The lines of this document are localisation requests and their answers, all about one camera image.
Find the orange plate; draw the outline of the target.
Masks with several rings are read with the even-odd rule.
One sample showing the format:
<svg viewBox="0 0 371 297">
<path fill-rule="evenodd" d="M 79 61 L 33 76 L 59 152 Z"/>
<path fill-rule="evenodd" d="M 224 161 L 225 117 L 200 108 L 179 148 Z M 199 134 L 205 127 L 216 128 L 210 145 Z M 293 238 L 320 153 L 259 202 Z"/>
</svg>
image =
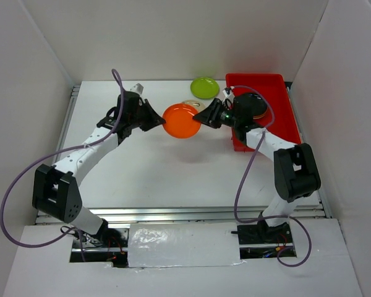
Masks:
<svg viewBox="0 0 371 297">
<path fill-rule="evenodd" d="M 265 108 L 265 109 L 258 109 L 257 111 L 254 111 L 254 113 L 253 113 L 253 119 L 261 119 L 261 118 L 265 117 L 267 111 L 268 111 L 267 108 Z"/>
<path fill-rule="evenodd" d="M 165 120 L 163 129 L 177 139 L 188 139 L 198 133 L 201 123 L 194 119 L 198 113 L 191 105 L 177 103 L 168 107 L 162 118 Z"/>
</svg>

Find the black plate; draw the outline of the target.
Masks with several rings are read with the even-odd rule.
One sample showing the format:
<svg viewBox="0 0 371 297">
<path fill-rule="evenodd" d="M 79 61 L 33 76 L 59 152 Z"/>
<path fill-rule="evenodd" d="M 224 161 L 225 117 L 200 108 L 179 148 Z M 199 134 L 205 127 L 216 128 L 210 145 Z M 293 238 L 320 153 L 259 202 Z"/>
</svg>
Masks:
<svg viewBox="0 0 371 297">
<path fill-rule="evenodd" d="M 248 99 L 250 100 L 252 115 L 254 111 L 257 111 L 258 109 L 268 109 L 267 104 L 265 101 L 256 93 L 248 93 L 247 94 Z"/>
</svg>

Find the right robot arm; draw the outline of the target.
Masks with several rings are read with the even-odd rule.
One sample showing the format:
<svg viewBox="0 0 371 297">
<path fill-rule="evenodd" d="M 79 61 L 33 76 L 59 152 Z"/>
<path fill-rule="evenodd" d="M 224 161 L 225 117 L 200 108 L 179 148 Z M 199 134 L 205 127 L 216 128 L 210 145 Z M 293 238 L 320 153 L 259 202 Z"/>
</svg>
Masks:
<svg viewBox="0 0 371 297">
<path fill-rule="evenodd" d="M 276 194 L 256 219 L 257 236 L 266 243 L 283 232 L 299 200 L 311 196 L 321 186 L 309 144 L 289 142 L 269 132 L 273 120 L 266 125 L 255 121 L 256 116 L 272 110 L 266 99 L 251 92 L 239 96 L 229 94 L 225 101 L 215 98 L 193 117 L 214 129 L 230 127 L 239 142 L 273 162 Z"/>
</svg>

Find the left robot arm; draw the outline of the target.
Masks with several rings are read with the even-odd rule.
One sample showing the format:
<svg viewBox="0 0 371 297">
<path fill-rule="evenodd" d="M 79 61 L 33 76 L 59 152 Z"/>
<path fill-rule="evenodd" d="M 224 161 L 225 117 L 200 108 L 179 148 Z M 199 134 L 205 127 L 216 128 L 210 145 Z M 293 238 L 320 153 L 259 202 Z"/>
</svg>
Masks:
<svg viewBox="0 0 371 297">
<path fill-rule="evenodd" d="M 138 93 L 121 92 L 117 105 L 97 123 L 79 148 L 51 166 L 40 165 L 36 169 L 33 207 L 83 231 L 96 247 L 113 241 L 120 243 L 121 232 L 110 228 L 105 219 L 83 206 L 79 186 L 100 160 L 131 135 L 133 129 L 147 132 L 164 123 L 165 120 Z"/>
</svg>

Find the red plastic bin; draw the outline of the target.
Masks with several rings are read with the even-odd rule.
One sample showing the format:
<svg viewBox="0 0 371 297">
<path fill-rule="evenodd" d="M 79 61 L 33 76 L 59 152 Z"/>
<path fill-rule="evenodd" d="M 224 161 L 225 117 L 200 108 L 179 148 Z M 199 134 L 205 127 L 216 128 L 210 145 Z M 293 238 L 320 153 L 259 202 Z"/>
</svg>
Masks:
<svg viewBox="0 0 371 297">
<path fill-rule="evenodd" d="M 249 93 L 250 87 L 263 95 L 273 108 L 273 112 L 268 109 L 265 117 L 255 121 L 266 126 L 274 119 L 274 123 L 268 127 L 271 133 L 286 141 L 301 143 L 291 102 L 281 75 L 229 73 L 226 74 L 226 85 L 238 86 L 234 91 L 236 96 Z"/>
</svg>

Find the cream plate with motifs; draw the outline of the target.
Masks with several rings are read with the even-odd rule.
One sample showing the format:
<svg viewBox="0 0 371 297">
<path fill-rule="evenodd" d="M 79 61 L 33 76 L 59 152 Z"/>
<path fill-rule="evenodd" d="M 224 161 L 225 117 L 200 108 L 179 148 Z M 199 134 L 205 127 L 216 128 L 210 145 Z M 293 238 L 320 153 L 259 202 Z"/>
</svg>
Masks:
<svg viewBox="0 0 371 297">
<path fill-rule="evenodd" d="M 199 101 L 196 100 L 184 100 L 182 101 L 182 104 L 190 105 L 194 107 L 195 109 L 204 109 L 205 105 Z"/>
</svg>

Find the lime green plate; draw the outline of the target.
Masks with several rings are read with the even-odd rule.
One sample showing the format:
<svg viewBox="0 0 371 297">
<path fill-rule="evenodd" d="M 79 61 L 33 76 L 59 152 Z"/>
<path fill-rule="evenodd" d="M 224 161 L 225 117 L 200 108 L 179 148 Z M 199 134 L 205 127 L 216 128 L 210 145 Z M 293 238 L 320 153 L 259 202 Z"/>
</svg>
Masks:
<svg viewBox="0 0 371 297">
<path fill-rule="evenodd" d="M 217 96 L 220 91 L 220 86 L 214 79 L 199 77 L 192 81 L 190 91 L 193 96 L 199 99 L 209 100 Z"/>
</svg>

